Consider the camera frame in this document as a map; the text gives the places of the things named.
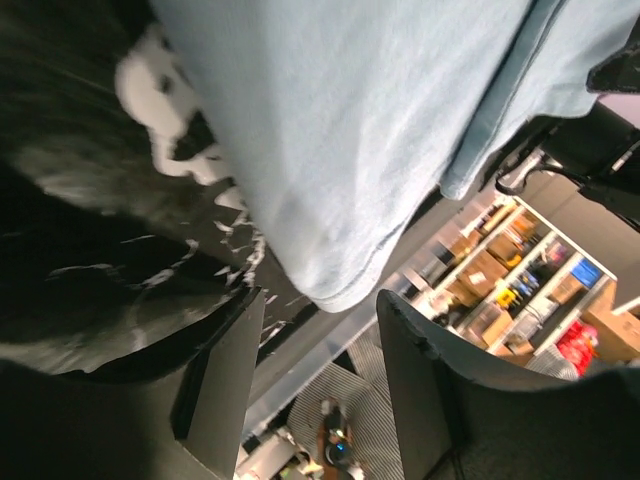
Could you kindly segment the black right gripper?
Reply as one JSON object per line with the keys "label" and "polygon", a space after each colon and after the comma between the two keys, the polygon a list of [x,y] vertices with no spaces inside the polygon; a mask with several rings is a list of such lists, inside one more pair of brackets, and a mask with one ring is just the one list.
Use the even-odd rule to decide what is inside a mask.
{"label": "black right gripper", "polygon": [[523,127],[494,162],[497,191],[515,196],[527,180],[513,186],[506,177],[535,151],[543,160],[536,172],[559,174],[578,186],[578,193],[632,225],[639,223],[639,129],[600,104],[584,117],[540,117]]}

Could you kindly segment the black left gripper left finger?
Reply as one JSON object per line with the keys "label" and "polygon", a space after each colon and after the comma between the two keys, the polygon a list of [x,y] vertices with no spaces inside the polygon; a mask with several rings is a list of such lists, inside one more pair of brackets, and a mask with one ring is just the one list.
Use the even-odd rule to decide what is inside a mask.
{"label": "black left gripper left finger", "polygon": [[91,374],[1,370],[5,479],[230,479],[263,316],[260,289]]}

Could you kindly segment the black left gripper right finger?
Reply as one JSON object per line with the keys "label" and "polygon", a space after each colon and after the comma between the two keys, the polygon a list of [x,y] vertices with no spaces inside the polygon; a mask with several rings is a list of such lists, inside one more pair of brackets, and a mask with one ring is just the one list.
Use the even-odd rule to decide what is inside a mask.
{"label": "black left gripper right finger", "polygon": [[491,355],[389,290],[376,300],[408,479],[635,479],[639,372],[576,381]]}

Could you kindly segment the light blue t shirt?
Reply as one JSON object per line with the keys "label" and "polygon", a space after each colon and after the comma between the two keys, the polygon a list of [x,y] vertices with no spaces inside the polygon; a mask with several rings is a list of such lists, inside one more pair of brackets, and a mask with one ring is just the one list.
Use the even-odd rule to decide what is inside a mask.
{"label": "light blue t shirt", "polygon": [[580,117],[635,1],[157,1],[251,217],[295,288],[353,307],[433,190],[528,120]]}

